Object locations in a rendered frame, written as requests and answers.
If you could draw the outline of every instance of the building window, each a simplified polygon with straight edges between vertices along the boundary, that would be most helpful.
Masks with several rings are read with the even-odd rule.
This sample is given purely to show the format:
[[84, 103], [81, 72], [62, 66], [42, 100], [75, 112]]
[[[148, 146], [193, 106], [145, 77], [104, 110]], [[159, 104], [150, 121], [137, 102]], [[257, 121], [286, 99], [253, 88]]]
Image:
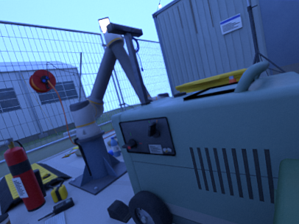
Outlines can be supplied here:
[[[61, 100], [78, 98], [78, 94], [73, 81], [56, 83], [55, 88], [60, 95]], [[38, 96], [40, 97], [42, 105], [47, 103], [59, 102], [58, 95], [56, 94], [54, 89], [46, 93], [38, 93]]]
[[0, 89], [0, 113], [20, 110], [21, 106], [13, 88]]

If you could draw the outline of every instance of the tripod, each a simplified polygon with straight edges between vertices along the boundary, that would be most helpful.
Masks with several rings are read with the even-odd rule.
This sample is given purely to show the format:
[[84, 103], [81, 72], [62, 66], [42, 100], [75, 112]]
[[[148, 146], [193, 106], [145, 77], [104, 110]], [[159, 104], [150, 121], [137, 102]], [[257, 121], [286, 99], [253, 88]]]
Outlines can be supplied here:
[[269, 61], [271, 64], [273, 64], [276, 68], [278, 68], [279, 70], [281, 70], [281, 72], [285, 72], [282, 68], [280, 68], [279, 66], [277, 66], [270, 59], [268, 59], [265, 56], [263, 56], [260, 53], [259, 49], [258, 49], [258, 38], [256, 36], [256, 25], [254, 24], [254, 17], [253, 17], [253, 8], [254, 7], [251, 6], [251, 0], [247, 0], [247, 11], [248, 11], [248, 14], [249, 14], [251, 32], [253, 34], [253, 45], [254, 45], [254, 51], [255, 51], [255, 55], [254, 55], [254, 59], [253, 59], [253, 64], [260, 62], [259, 57], [261, 56], [264, 59], [266, 59], [267, 61]]

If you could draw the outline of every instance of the fire extinguisher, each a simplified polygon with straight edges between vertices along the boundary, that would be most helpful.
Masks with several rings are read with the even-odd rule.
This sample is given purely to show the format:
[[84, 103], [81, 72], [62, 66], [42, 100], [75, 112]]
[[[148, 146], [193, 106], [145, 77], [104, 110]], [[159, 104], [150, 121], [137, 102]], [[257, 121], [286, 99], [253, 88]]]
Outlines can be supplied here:
[[27, 210], [35, 211], [44, 205], [45, 198], [25, 150], [15, 147], [12, 139], [8, 142], [9, 149], [4, 153], [4, 158], [13, 176], [13, 183]]

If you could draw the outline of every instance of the sky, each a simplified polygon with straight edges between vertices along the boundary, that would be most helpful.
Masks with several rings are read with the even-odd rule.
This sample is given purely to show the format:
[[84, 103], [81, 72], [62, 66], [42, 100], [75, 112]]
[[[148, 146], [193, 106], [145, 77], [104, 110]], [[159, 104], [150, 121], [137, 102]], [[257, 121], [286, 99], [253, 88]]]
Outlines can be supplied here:
[[152, 14], [172, 0], [0, 0], [0, 21], [100, 32], [98, 19], [142, 29], [140, 39], [158, 41]]

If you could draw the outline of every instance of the control panel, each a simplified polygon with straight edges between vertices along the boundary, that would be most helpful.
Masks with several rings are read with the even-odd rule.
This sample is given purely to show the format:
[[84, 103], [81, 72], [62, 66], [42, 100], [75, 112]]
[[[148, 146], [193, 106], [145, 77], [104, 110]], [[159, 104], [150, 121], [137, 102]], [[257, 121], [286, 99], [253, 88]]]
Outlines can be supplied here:
[[129, 153], [175, 155], [175, 147], [167, 118], [155, 118], [120, 123]]

